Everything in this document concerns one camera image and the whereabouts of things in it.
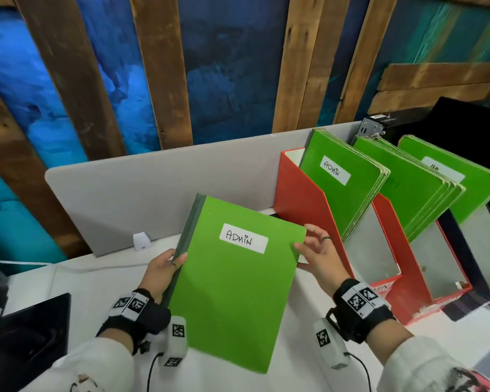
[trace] white sleeve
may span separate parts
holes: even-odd
[[[480,390],[484,378],[453,359],[439,343],[415,336],[402,343],[386,363],[378,392]]]
[[[109,338],[93,338],[58,359],[21,392],[128,392],[134,360]]]

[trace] desk surface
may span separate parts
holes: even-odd
[[[77,269],[147,263],[164,250],[176,247],[179,235],[159,239],[150,249],[136,252],[133,248],[96,258],[87,255],[61,264]],[[72,273],[58,267],[42,267],[10,278],[9,300],[5,314],[63,293],[71,293],[69,349],[92,338],[102,323],[109,306],[117,297],[135,289],[145,266],[108,269],[89,273]],[[354,362],[341,371],[325,369],[317,360],[313,323],[331,306],[330,298],[320,290],[314,278],[297,270],[287,307],[276,340],[274,355],[266,375],[207,356],[190,349],[177,369],[155,367],[152,391],[364,391],[366,375]],[[482,308],[457,323],[443,313],[433,314],[409,327],[418,335],[431,336],[466,366],[476,363],[490,351],[490,310]],[[382,366],[366,344],[347,343],[349,351],[367,365],[375,390]],[[155,351],[137,355],[133,392],[145,390],[150,361]]]

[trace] green folder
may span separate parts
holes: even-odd
[[[266,373],[306,230],[198,194],[176,248],[189,257],[163,295],[189,346]]]
[[[490,169],[412,135],[403,136],[398,147],[466,188],[450,206],[458,223],[464,222],[476,209],[490,201]]]
[[[325,193],[343,241],[372,203],[389,170],[324,129],[314,129],[300,168]]]
[[[380,192],[392,202],[409,242],[464,192],[464,187],[380,137],[360,137],[354,147],[390,169]]]

